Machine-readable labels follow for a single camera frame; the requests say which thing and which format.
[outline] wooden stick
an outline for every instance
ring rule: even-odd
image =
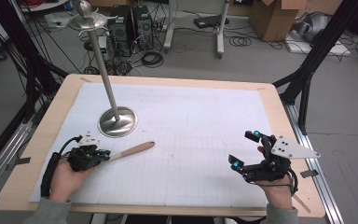
[[[132,154],[145,151],[145,150],[150,149],[151,147],[153,147],[155,144],[156,144],[155,142],[142,143],[141,145],[129,148],[129,149],[125,150],[125,151],[119,152],[118,154],[115,154],[115,155],[111,156],[109,161],[104,161],[103,163],[110,162],[110,161],[116,161],[118,159],[128,157],[128,156],[130,156]]]

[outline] hand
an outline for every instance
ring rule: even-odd
[[[263,147],[257,148],[260,152],[264,152]],[[293,210],[292,192],[290,191],[290,180],[286,175],[284,178],[274,181],[255,181],[262,190],[266,193],[269,204],[275,208],[283,210]]]
[[[67,160],[60,160],[51,180],[49,199],[61,203],[68,202],[71,195],[80,189],[83,181],[95,169],[93,167],[87,171],[75,172]]]

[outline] desktop computer tower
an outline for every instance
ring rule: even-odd
[[[147,6],[133,7],[132,13],[139,50],[153,49],[153,21]]]
[[[131,45],[135,38],[131,7],[126,5],[113,6],[110,16],[117,16],[116,19],[108,20],[107,23],[115,55],[130,57],[132,55]]]

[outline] floor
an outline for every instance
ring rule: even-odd
[[[195,15],[181,13],[174,22],[177,26],[196,28],[192,23],[194,18]],[[248,26],[246,18],[229,19],[228,28]],[[252,29],[236,31],[249,33]],[[50,34],[82,71],[89,59],[77,32],[66,28]],[[65,71],[75,71],[46,34],[42,36],[47,40],[53,63]],[[306,57],[289,53],[285,46],[275,49],[269,43],[251,40],[250,46],[234,47],[229,44],[229,38],[225,38],[225,53],[218,59],[215,35],[176,30],[172,48],[168,54],[162,53],[164,64],[161,67],[137,67],[138,70],[132,70],[129,76],[271,83],[295,72]],[[344,43],[351,50],[351,56],[342,61],[328,56],[313,77],[307,131],[314,150],[322,154],[319,162],[344,222],[355,224],[358,223],[358,52],[355,44]],[[10,59],[0,61],[0,132],[24,102],[20,80],[12,71]],[[8,176],[9,172],[4,172],[0,177],[0,188]],[[21,223],[30,215],[0,211],[0,223]],[[89,223],[89,220],[90,214],[73,213],[68,217],[69,223]],[[301,218],[300,222],[329,223],[326,217]],[[117,223],[117,220],[106,223]]]

